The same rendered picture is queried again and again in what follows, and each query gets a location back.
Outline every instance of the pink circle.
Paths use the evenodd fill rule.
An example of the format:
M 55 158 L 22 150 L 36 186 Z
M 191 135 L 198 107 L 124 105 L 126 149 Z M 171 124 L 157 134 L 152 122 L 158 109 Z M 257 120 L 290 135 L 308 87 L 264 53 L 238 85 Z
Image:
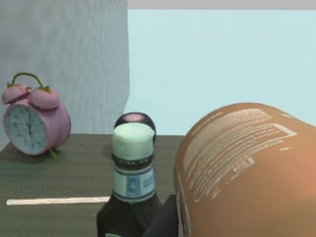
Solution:
M 145 116 L 141 114 L 129 114 L 124 116 L 124 119 L 128 122 L 137 122 L 143 120 L 144 118 Z

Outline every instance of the brown cylindrical container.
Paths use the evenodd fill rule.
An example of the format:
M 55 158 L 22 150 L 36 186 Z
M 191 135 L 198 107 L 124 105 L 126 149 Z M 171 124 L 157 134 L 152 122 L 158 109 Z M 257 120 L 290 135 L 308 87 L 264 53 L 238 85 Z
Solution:
M 256 103 L 203 117 L 174 167 L 185 237 L 316 237 L 316 128 Z

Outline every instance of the pink alarm clock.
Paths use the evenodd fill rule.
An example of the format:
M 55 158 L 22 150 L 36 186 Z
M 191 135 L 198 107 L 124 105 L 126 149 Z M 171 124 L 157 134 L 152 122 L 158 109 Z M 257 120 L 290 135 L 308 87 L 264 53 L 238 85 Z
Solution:
M 39 87 L 15 84 L 19 76 L 31 76 Z M 2 102 L 9 107 L 4 112 L 5 132 L 18 150 L 27 155 L 40 155 L 64 144 L 71 134 L 71 121 L 58 95 L 43 86 L 38 77 L 30 73 L 18 73 L 2 94 Z

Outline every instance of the wooden table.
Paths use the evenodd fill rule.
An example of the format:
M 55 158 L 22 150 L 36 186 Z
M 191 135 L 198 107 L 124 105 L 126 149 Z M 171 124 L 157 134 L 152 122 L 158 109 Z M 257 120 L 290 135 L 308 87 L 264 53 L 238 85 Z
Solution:
M 182 136 L 158 136 L 157 193 L 174 193 L 173 162 Z M 7 199 L 109 196 L 112 189 L 110 135 L 72 135 L 58 157 L 28 157 L 8 144 L 0 152 L 1 237 L 96 237 L 97 204 L 6 206 Z

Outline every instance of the bottle neck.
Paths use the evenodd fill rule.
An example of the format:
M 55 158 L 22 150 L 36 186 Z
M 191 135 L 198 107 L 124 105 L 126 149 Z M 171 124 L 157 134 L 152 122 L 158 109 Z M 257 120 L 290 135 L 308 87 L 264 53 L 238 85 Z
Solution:
M 113 195 L 117 199 L 135 203 L 148 200 L 154 194 L 155 181 L 152 164 L 138 170 L 125 170 L 114 164 Z

